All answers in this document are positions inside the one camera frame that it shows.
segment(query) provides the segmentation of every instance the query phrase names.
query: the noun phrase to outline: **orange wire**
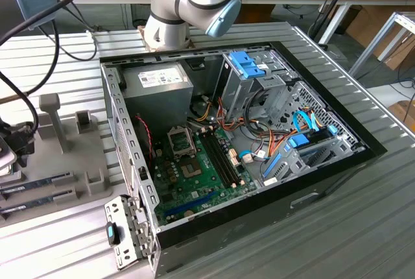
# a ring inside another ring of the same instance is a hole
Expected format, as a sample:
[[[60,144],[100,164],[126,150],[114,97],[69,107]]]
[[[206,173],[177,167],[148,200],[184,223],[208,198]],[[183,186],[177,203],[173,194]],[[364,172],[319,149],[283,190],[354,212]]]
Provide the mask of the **orange wire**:
[[[288,138],[289,136],[291,136],[291,135],[293,135],[293,134],[295,134],[295,133],[297,133],[297,130],[293,130],[293,131],[291,131],[291,133],[290,133],[290,134],[288,134],[288,135],[286,135],[286,136],[282,137],[282,138],[278,141],[278,143],[277,143],[276,147],[274,148],[274,150],[272,151],[271,156],[272,156],[273,154],[275,154],[275,152],[277,151],[278,147],[281,145],[281,143],[283,142],[283,140],[285,140],[286,138]]]
[[[317,117],[316,117],[316,122],[317,122],[317,125],[321,128],[323,125],[318,121],[318,119],[317,119]]]
[[[273,135],[273,133],[271,132],[271,129],[270,128],[268,128],[269,129],[269,131],[270,131],[270,141],[269,141],[269,143],[268,143],[268,157],[271,157],[271,152],[272,152],[272,144],[273,144],[273,142],[274,142],[274,135]]]
[[[219,103],[219,108],[218,108],[218,112],[217,112],[217,117],[221,116],[222,122],[219,122],[219,120],[217,120],[217,122],[219,123],[219,125],[225,130],[225,131],[234,131],[237,128],[239,128],[241,125],[243,125],[244,123],[238,123],[236,126],[234,126],[236,124],[236,119],[233,119],[232,123],[225,123],[224,121],[224,114],[223,114],[223,105],[222,105],[222,99],[219,97],[218,98],[218,103]]]

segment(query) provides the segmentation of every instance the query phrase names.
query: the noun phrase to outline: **blue drive bracket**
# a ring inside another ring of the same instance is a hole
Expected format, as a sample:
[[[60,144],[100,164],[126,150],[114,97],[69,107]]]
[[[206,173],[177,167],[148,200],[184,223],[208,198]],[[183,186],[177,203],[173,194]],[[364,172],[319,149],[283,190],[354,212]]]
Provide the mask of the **blue drive bracket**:
[[[229,58],[246,79],[263,77],[266,75],[265,71],[259,69],[254,60],[250,58],[245,51],[232,52],[229,54]]]
[[[275,167],[275,165],[277,164],[277,162],[279,161],[279,159],[281,159],[281,154],[277,154],[277,156],[273,159],[273,161],[270,163],[270,165],[267,167],[267,169],[265,170],[263,176],[266,178],[271,170]]]
[[[304,134],[298,134],[291,136],[288,142],[292,148],[297,148],[301,145],[308,144],[310,141],[304,136]]]

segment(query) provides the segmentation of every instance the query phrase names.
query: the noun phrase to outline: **printed label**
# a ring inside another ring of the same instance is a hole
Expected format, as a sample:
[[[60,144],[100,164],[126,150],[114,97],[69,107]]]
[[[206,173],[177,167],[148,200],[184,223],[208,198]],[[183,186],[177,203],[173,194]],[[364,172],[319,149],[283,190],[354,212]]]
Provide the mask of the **printed label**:
[[[20,186],[20,187],[4,190],[3,193],[12,193],[14,191],[19,191],[19,190],[24,190],[24,189],[25,189],[25,186]]]
[[[269,180],[265,180],[264,185],[268,186],[268,185],[271,185],[271,184],[276,183],[276,182],[277,182],[277,179],[275,177],[273,177],[273,178],[270,178]]]
[[[268,66],[266,64],[259,64],[259,65],[257,65],[257,67],[259,69],[268,69]]]
[[[182,77],[175,68],[145,71],[144,73],[139,73],[138,78],[140,79],[143,88],[183,82]]]
[[[26,208],[26,206],[16,206],[15,208],[4,210],[1,213],[5,214],[5,213],[10,213],[10,212],[15,212],[15,211],[18,211],[18,210],[24,210],[25,208]]]

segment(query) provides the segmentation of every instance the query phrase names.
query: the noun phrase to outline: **slotted metal surface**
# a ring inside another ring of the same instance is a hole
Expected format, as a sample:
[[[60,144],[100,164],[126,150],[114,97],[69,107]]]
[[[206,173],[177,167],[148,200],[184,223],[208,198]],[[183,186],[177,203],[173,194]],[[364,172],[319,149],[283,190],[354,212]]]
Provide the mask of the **slotted metal surface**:
[[[324,108],[325,104],[322,104],[316,97],[314,97],[306,84],[296,84],[292,88],[292,98],[287,99],[287,102],[280,107],[273,107],[274,113],[271,113],[271,117],[275,118],[274,125],[278,129],[294,130],[296,127],[293,123],[294,113],[302,108],[310,107],[316,114],[316,118],[319,119],[323,125],[334,125],[338,130],[338,135],[345,134],[345,138],[350,145],[353,145],[357,140],[345,130],[342,123],[335,119],[333,114],[326,112]],[[306,124],[304,118],[297,116],[299,125]]]
[[[388,149],[330,197],[288,219],[166,278],[412,278],[415,266],[414,140],[339,66],[287,23],[234,25],[217,39],[191,29],[197,47],[281,41]],[[101,56],[145,51],[135,31],[97,33]],[[63,35],[61,44],[88,57],[83,34]],[[14,38],[0,48],[0,70],[27,90],[47,72],[53,44],[42,36]],[[90,110],[100,124],[114,196],[125,193],[106,121],[98,58],[76,62],[61,54],[50,81],[30,99],[60,94],[59,114]],[[11,94],[0,84],[0,96]],[[21,101],[0,106],[6,122],[30,120]],[[146,263],[117,272],[106,240],[102,205],[109,199],[0,228],[0,271],[15,278],[150,278]]]
[[[400,12],[395,21],[415,34],[415,12]]]

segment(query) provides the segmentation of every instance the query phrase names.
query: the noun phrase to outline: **motherboard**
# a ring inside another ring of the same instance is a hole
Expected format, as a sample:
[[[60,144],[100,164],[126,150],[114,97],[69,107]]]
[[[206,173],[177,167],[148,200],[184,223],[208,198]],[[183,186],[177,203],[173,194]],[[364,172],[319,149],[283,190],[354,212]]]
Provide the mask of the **motherboard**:
[[[256,189],[221,128],[183,132],[182,135],[174,133],[173,137],[169,134],[156,141],[154,149],[153,181],[160,197],[156,215],[161,225]],[[190,154],[178,158],[180,151]]]

